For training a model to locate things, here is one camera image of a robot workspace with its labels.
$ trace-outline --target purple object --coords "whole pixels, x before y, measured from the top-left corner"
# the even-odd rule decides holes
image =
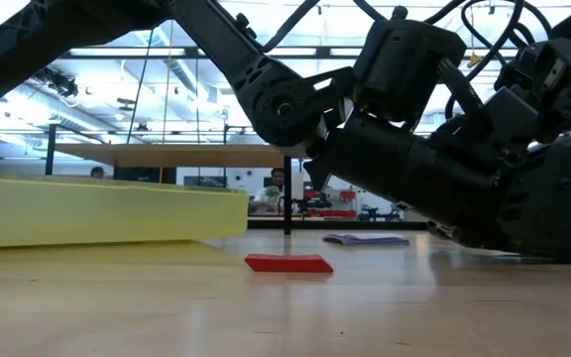
[[[342,246],[360,245],[408,245],[408,239],[398,234],[375,234],[355,236],[351,234],[328,234],[323,242],[340,244]]]

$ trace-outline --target black pole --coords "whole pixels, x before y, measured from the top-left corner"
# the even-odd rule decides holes
[[[292,163],[284,157],[284,234],[292,231]]]
[[[46,157],[46,175],[51,175],[55,166],[55,148],[57,147],[57,124],[50,124],[48,131],[48,156]]]
[[[224,124],[224,145],[228,144],[228,124]],[[226,176],[226,167],[224,167],[224,188],[228,188],[228,177]]]

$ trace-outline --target red block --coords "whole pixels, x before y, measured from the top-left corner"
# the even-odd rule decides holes
[[[254,272],[269,273],[332,273],[332,267],[319,255],[249,254],[246,264]]]

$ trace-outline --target yellow board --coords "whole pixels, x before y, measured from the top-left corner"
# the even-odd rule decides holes
[[[0,174],[0,247],[224,238],[247,212],[244,191]]]

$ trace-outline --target ceiling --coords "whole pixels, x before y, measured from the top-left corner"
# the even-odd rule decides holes
[[[300,1],[293,0],[237,0],[220,1],[233,15],[243,12],[250,20],[250,26],[265,43],[276,32],[281,23],[291,14]],[[396,0],[370,1],[380,13],[391,16],[393,5],[401,4],[408,9],[411,19],[422,20],[434,14],[448,1],[443,0]],[[494,42],[503,30],[512,12],[512,3],[491,1],[496,5],[491,11],[489,1],[473,7],[472,20],[475,27],[490,42]],[[532,0],[529,3],[539,7],[554,25],[571,14],[571,0]],[[21,9],[28,0],[0,0],[0,24]],[[538,21],[527,11],[521,16],[522,23],[530,28],[534,37],[545,39]],[[316,9],[310,11],[283,40],[275,54],[300,53],[305,47],[356,47],[348,49],[356,55],[364,42],[372,20],[349,0],[321,0]],[[484,47],[472,39],[460,20],[460,11],[452,12],[438,22],[440,27],[456,32],[469,48],[484,54]],[[49,123],[59,122],[83,131],[115,131],[115,135],[101,135],[97,138],[107,142],[126,141],[123,133],[130,128],[133,111],[122,110],[117,99],[138,97],[134,115],[135,125],[146,124],[150,132],[137,131],[132,142],[159,143],[211,143],[234,140],[235,132],[224,139],[224,125],[249,126],[250,122],[231,94],[230,85],[223,74],[209,59],[178,59],[171,65],[164,56],[182,48],[194,47],[195,43],[181,27],[165,22],[155,29],[150,55],[155,59],[133,59],[133,53],[143,54],[150,32],[135,32],[116,39],[100,48],[74,49],[69,56],[54,61],[50,68],[75,78],[79,94],[75,98],[59,98],[45,85],[29,80],[17,90],[9,93],[7,103],[0,103],[0,134],[10,142],[10,136],[45,137],[43,131]],[[505,48],[512,48],[508,43]],[[85,59],[77,54],[85,53]],[[503,55],[512,56],[514,50],[504,50]],[[302,76],[310,76],[330,69],[352,65],[353,59],[282,59]],[[460,68],[469,69],[464,61]],[[492,83],[499,74],[500,65],[493,61],[478,76],[473,84],[483,99],[492,93]],[[142,79],[140,94],[139,82]],[[438,86],[426,108],[419,132],[434,130],[443,120],[441,113],[450,93],[444,86]],[[63,142],[86,142],[77,135],[59,134]]]

